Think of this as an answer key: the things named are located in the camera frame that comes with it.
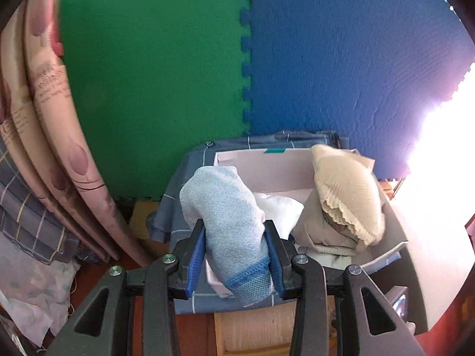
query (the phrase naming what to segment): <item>wooden floor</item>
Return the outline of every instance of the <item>wooden floor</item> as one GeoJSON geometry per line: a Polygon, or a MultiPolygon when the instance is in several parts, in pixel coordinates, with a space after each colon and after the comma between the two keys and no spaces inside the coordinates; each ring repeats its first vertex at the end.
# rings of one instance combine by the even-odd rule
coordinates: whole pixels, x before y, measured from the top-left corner
{"type": "MultiPolygon", "coordinates": [[[[108,271],[109,265],[83,265],[77,272],[77,288],[71,295],[71,304],[79,306],[83,298],[96,285],[98,280],[108,271]]],[[[137,264],[128,256],[117,262],[125,270],[137,268],[137,264]]],[[[424,348],[427,356],[450,356],[454,344],[463,330],[462,304],[467,296],[475,296],[475,271],[472,270],[469,279],[453,301],[447,312],[434,328],[422,335],[417,340],[424,348]]],[[[136,303],[135,318],[140,322],[142,301],[136,303]]],[[[180,341],[182,356],[215,356],[216,338],[213,314],[177,315],[177,332],[180,341]]],[[[142,329],[139,325],[134,326],[134,356],[141,356],[142,329]]]]}

